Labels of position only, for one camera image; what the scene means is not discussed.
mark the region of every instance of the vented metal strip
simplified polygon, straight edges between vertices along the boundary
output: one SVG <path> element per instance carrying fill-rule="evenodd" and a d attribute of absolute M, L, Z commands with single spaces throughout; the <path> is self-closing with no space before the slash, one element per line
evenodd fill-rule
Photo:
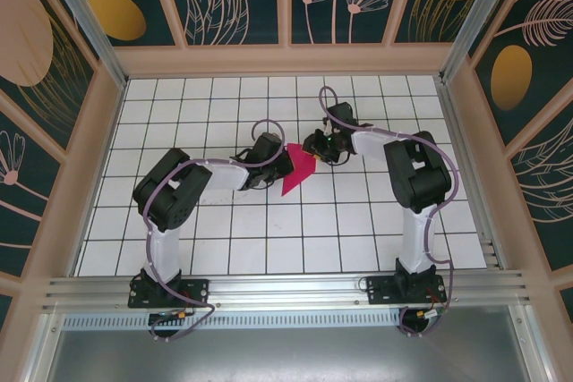
<path fill-rule="evenodd" d="M 328 328 L 382 327 L 398 324 L 398 309 L 320 310 L 286 312 L 224 312 L 220 311 L 200 325 L 202 329 L 247 328 Z M 62 331 L 148 330 L 150 314 L 101 313 L 66 315 Z M 190 327 L 202 316 L 198 313 L 184 321 L 172 321 L 157 330 Z"/>

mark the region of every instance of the purple cable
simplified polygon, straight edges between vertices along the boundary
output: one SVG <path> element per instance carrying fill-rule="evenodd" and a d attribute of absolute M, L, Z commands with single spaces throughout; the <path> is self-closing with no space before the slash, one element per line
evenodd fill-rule
<path fill-rule="evenodd" d="M 275 161 L 283 152 L 284 150 L 284 145 L 285 145 L 285 130 L 282 128 L 282 126 L 277 123 L 276 121 L 270 120 L 270 119 L 264 119 L 264 120 L 259 120 L 257 121 L 251 129 L 251 135 L 254 139 L 254 129 L 257 125 L 259 125 L 260 123 L 272 123 L 275 124 L 278 127 L 278 130 L 280 131 L 281 134 L 281 145 L 277 151 L 277 153 L 272 156 L 271 158 L 269 158 L 266 161 L 263 161 L 262 163 L 240 163 L 238 161 L 234 161 L 230 158 L 228 159 L 221 159 L 221 158 L 198 158 L 198 159 L 194 159 L 194 160 L 188 160 L 185 161 L 184 163 L 182 163 L 181 165 L 179 165 L 178 167 L 176 167 L 175 169 L 173 169 L 173 171 L 171 171 L 164 179 L 163 181 L 161 181 L 159 183 L 159 185 L 157 186 L 157 188 L 151 193 L 150 197 L 147 200 L 147 203 L 145 204 L 145 207 L 143 208 L 143 213 L 141 214 L 141 216 L 143 216 L 143 222 L 145 223 L 145 225 L 147 226 L 148 232 L 147 232 L 147 240 L 145 242 L 145 253 L 147 256 L 147 261 L 150 263 L 150 269 L 151 272 L 153 273 L 153 275 L 155 276 L 156 281 L 158 282 L 158 284 L 161 285 L 161 287 L 167 291 L 168 293 L 170 293 L 171 295 L 173 295 L 174 297 L 176 297 L 179 300 L 182 300 L 188 304 L 192 304 L 194 306 L 197 307 L 202 307 L 202 308 L 209 308 L 209 312 L 207 312 L 205 315 L 203 315 L 201 318 L 199 318 L 193 325 L 191 325 L 189 328 L 186 328 L 185 330 L 181 330 L 178 331 L 177 333 L 175 333 L 174 335 L 170 336 L 170 337 L 159 337 L 156 333 L 155 333 L 155 328 L 156 326 L 161 322 L 160 319 L 158 319 L 152 326 L 151 326 L 151 334 L 153 335 L 154 340 L 157 341 L 162 341 L 162 342 L 169 342 L 170 340 L 177 340 L 180 339 L 181 337 L 188 335 L 189 333 L 191 333 L 201 322 L 203 322 L 205 319 L 207 319 L 208 317 L 210 317 L 213 312 L 215 311 L 215 306 L 213 306 L 212 304 L 209 303 L 205 303 L 202 301 L 197 301 L 194 299 L 191 299 L 189 297 L 185 297 L 184 295 L 178 293 L 177 291 L 173 290 L 172 288 L 169 288 L 169 286 L 163 282 L 163 280 L 161 279 L 161 277 L 159 276 L 158 271 L 155 269 L 155 264 L 153 263 L 153 256 L 151 255 L 151 232 L 153 230 L 153 224 L 151 223 L 150 219 L 148 218 L 148 215 L 150 213 L 150 207 L 151 207 L 151 203 L 153 203 L 153 200 L 155 200 L 155 198 L 158 196 L 159 192 L 163 189 L 163 187 L 165 187 L 167 185 L 167 183 L 179 172 L 181 172 L 183 169 L 185 169 L 186 167 L 190 166 L 190 165 L 195 165 L 197 163 L 201 163 L 204 165 L 208 165 L 208 164 L 223 164 L 223 165 L 236 165 L 236 166 L 241 166 L 241 167 L 250 167 L 250 168 L 256 168 L 256 167 L 263 167 L 266 166 L 270 163 L 272 163 L 273 161 Z"/>
<path fill-rule="evenodd" d="M 355 126 L 352 124 L 347 124 L 344 123 L 340 120 L 337 119 L 336 116 L 334 116 L 333 114 L 331 114 L 329 112 L 329 110 L 326 107 L 326 104 L 324 103 L 324 99 L 326 98 L 326 91 L 330 91 L 332 93 L 332 95 L 334 96 L 335 100 L 338 100 L 338 96 L 337 93 L 334 89 L 332 89 L 332 87 L 329 87 L 327 85 L 325 85 L 324 87 L 321 88 L 321 90 L 319 91 L 319 102 L 321 103 L 321 108 L 324 111 L 324 113 L 326 114 L 326 116 L 334 123 L 337 123 L 343 127 L 346 127 L 347 129 L 350 130 L 355 130 L 358 132 L 376 132 L 376 133 L 380 133 L 383 134 L 385 136 L 390 136 L 393 138 L 398 138 L 398 139 L 410 139 L 410 140 L 415 140 L 416 142 L 420 142 L 422 144 L 424 144 L 426 147 L 429 147 L 431 149 L 433 149 L 434 151 L 436 151 L 438 154 L 440 154 L 443 159 L 446 161 L 446 163 L 449 165 L 449 167 L 451 168 L 451 172 L 453 173 L 454 176 L 454 189 L 452 191 L 452 193 L 449 195 L 449 197 L 447 199 L 445 199 L 439 206 L 437 206 L 436 208 L 434 208 L 431 212 L 430 215 L 428 215 L 428 220 L 426 221 L 426 225 L 423 229 L 423 251 L 426 254 L 426 256 L 428 257 L 428 259 L 435 264 L 448 264 L 449 265 L 449 286 L 448 286 L 448 298 L 446 300 L 446 306 L 445 309 L 448 310 L 449 309 L 449 303 L 451 302 L 451 293 L 453 290 L 453 286 L 454 286 L 454 266 L 451 262 L 450 259 L 444 259 L 444 260 L 439 260 L 439 259 L 435 259 L 432 254 L 430 253 L 430 246 L 429 246 L 429 239 L 430 239 L 430 225 L 432 224 L 432 219 L 433 217 L 442 209 L 444 208 L 446 205 L 448 205 L 451 201 L 453 201 L 453 199 L 456 197 L 456 195 L 458 194 L 458 190 L 459 190 L 459 176 L 458 176 L 458 170 L 456 169 L 456 165 L 454 165 L 454 162 L 451 160 L 451 158 L 448 156 L 448 154 L 446 154 L 444 152 L 443 149 L 439 148 L 436 144 L 431 143 L 430 141 L 420 138 L 418 136 L 413 136 L 411 134 L 406 134 L 406 133 L 400 133 L 400 132 L 391 132 L 389 130 L 384 130 L 384 129 L 379 129 L 378 127 L 361 127 L 361 126 Z M 422 336 L 421 333 L 416 333 L 414 330 L 406 327 L 403 323 L 404 321 L 404 315 L 406 314 L 406 311 L 408 310 L 408 307 L 406 306 L 405 308 L 403 308 L 400 311 L 400 316 L 399 316 L 399 325 L 398 328 L 399 330 L 404 333 L 405 335 L 418 335 L 418 336 Z M 425 330 L 425 334 L 429 334 L 431 333 L 436 326 L 438 326 L 438 321 L 436 321 L 430 328 Z"/>

